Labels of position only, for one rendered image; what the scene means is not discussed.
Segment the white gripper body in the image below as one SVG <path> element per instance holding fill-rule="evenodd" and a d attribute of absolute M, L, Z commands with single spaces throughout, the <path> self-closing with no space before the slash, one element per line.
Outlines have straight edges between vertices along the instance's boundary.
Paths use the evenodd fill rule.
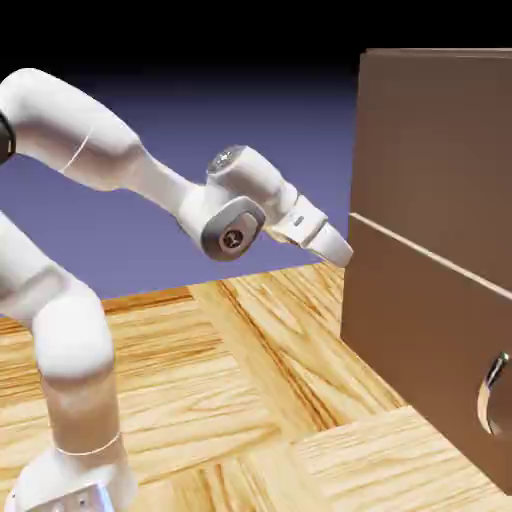
<path fill-rule="evenodd" d="M 329 222 L 313 237 L 309 251 L 339 268 L 345 268 L 353 255 L 352 247 Z"/>

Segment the brown wooden cabinet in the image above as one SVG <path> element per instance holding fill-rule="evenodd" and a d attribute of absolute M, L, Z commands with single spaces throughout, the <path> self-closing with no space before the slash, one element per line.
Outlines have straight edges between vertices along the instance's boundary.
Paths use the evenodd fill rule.
<path fill-rule="evenodd" d="M 343 340 L 512 495 L 512 48 L 360 59 Z"/>

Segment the brown cabinet door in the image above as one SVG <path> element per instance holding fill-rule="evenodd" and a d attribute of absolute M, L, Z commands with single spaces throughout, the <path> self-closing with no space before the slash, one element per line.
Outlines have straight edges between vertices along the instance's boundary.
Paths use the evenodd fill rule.
<path fill-rule="evenodd" d="M 504 493 L 512 439 L 477 415 L 482 380 L 512 356 L 512 292 L 357 215 L 345 271 L 341 336 Z"/>
<path fill-rule="evenodd" d="M 364 53 L 351 209 L 512 291 L 512 49 Z"/>

